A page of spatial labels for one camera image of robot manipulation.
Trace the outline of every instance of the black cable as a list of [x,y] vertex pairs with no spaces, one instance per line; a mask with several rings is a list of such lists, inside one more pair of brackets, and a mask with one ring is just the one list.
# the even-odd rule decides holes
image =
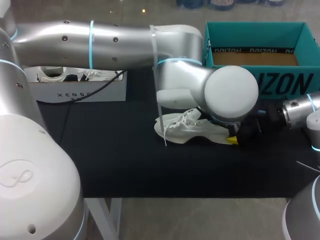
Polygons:
[[64,105],[64,104],[73,104],[75,102],[81,101],[83,99],[86,99],[88,97],[91,97],[92,95],[100,92],[102,89],[106,88],[109,84],[111,84],[114,80],[116,80],[119,76],[121,76],[122,74],[124,74],[127,70],[122,70],[121,72],[117,73],[115,72],[115,76],[108,81],[106,84],[104,84],[102,87],[98,88],[97,90],[94,90],[93,92],[90,92],[88,95],[86,96],[82,96],[79,97],[77,99],[74,100],[69,100],[69,101],[62,101],[62,102],[45,102],[45,101],[39,101],[37,100],[36,102],[39,104],[45,104],[45,105]]

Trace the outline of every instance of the black tablecloth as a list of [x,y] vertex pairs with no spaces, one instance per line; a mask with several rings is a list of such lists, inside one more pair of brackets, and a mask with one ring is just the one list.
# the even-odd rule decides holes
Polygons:
[[74,161],[87,198],[289,198],[318,175],[296,163],[316,163],[301,130],[268,134],[246,148],[202,138],[165,147],[154,131],[158,112],[150,68],[128,72],[125,102],[40,110]]

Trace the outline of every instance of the plastic strap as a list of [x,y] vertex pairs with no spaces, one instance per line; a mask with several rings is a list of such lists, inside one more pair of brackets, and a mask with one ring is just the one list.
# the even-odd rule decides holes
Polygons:
[[18,35],[18,29],[15,30],[15,33],[13,34],[12,37],[10,37],[10,40],[12,41],[13,39],[15,39]]
[[93,41],[94,22],[95,21],[91,20],[90,29],[89,29],[89,68],[90,69],[93,69],[93,63],[92,63],[92,41]]
[[[154,85],[155,85],[155,91],[158,91],[158,50],[157,50],[157,42],[156,42],[156,31],[155,31],[155,26],[150,25],[150,30],[151,30],[151,43],[152,43],[152,48],[153,48],[153,77],[154,77]],[[161,132],[165,132],[164,128],[164,120],[162,117],[162,109],[160,104],[158,103],[158,114],[159,114],[159,119],[160,119],[160,127],[161,127]]]
[[81,226],[80,226],[79,231],[78,231],[78,233],[75,235],[75,237],[74,237],[73,240],[77,240],[77,239],[78,239],[78,236],[79,236],[79,234],[80,234],[80,232],[81,232],[81,230],[82,230],[82,228],[83,228],[83,226],[84,226],[85,216],[86,216],[86,211],[84,211],[84,213],[83,213],[83,219],[82,219]]
[[16,68],[18,68],[19,70],[21,70],[25,76],[27,76],[26,73],[25,73],[25,71],[24,71],[21,67],[19,67],[17,64],[15,64],[15,63],[13,63],[13,62],[11,62],[11,61],[7,61],[7,60],[0,59],[0,63],[10,64],[10,65],[12,65],[12,66],[15,66]]
[[311,98],[311,96],[310,96],[309,93],[308,93],[306,96],[307,96],[308,99],[310,100],[310,103],[311,103],[311,105],[312,105],[313,112],[315,112],[315,111],[316,111],[316,107],[315,107],[315,105],[314,105],[314,101],[312,101],[312,98]]
[[194,63],[194,64],[199,64],[202,65],[202,62],[198,61],[198,60],[194,60],[192,58],[184,58],[184,57],[178,57],[178,58],[167,58],[164,60],[161,60],[158,62],[159,64],[163,64],[165,62],[173,62],[173,61],[184,61],[184,62],[189,62],[189,63]]
[[314,180],[313,185],[312,185],[312,204],[313,204],[313,208],[314,208],[315,214],[317,215],[318,219],[320,220],[320,212],[319,212],[319,209],[318,209],[318,206],[317,206],[316,194],[315,194],[316,183],[317,183],[317,180],[318,180],[319,177],[320,176],[318,176]]

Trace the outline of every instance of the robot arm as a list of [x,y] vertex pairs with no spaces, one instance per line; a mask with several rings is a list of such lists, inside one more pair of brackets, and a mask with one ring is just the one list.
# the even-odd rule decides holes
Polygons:
[[239,121],[257,101],[254,76],[237,66],[205,68],[201,60],[202,36],[191,26],[15,24],[10,0],[1,1],[0,239],[86,238],[78,171],[46,132],[22,66],[121,70],[158,62],[160,105],[199,106],[218,121]]

